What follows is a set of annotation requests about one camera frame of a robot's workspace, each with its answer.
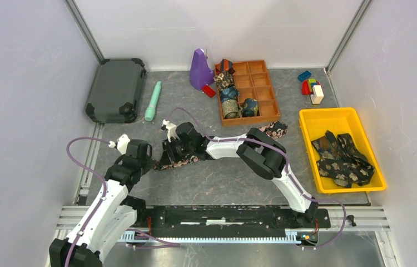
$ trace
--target wall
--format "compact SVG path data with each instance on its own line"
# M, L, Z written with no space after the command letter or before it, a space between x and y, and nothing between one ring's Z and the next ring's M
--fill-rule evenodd
M403 266L417 266L417 1L374 1L332 71L357 109L388 188L384 206Z
M43 266L79 169L97 61L63 1L0 1L0 266ZM84 159L85 147L73 152Z
M152 70L264 59L269 67L324 67L361 0L75 0L106 58L141 57Z

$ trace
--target yellow tray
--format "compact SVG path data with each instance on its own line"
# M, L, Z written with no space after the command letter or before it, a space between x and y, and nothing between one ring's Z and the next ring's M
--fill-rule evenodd
M300 111L300 128L304 136L307 154L309 155L310 165L315 179L316 189L320 193L348 193L348 192L371 192L383 191L387 187L379 169L379 165L375 160L374 153L369 145L368 139L364 132L363 126L359 121L359 116L352 107L339 108L319 108ZM348 133L353 138L354 144L368 161L375 167L374 176L368 185L359 186L353 184L352 188L344 188L335 184L333 179L321 177L316 166L320 155L316 152L311 141L316 140L325 135L326 130L339 134Z

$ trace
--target gray suitcase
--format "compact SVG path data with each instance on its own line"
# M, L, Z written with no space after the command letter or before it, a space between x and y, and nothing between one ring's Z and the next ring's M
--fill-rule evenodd
M87 98L86 114L93 122L134 122L145 75L139 58L102 61Z

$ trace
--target black knob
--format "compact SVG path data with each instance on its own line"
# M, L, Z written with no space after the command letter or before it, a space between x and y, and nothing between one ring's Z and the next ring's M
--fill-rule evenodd
M356 223L354 222L354 215L348 215L348 216L346 217L346 219L348 219L348 220L350 220L350 221L351 221L351 225L352 225L353 227L356 227Z

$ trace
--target wooden compartment box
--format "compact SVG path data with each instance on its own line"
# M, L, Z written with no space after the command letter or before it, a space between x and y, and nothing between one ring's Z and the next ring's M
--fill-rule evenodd
M259 112L256 117L223 118L220 91L217 89L222 125L231 126L277 121L281 117L281 113L264 60L234 62L233 69L235 69L235 87L240 92L238 104L242 106L245 99L254 98L258 101Z

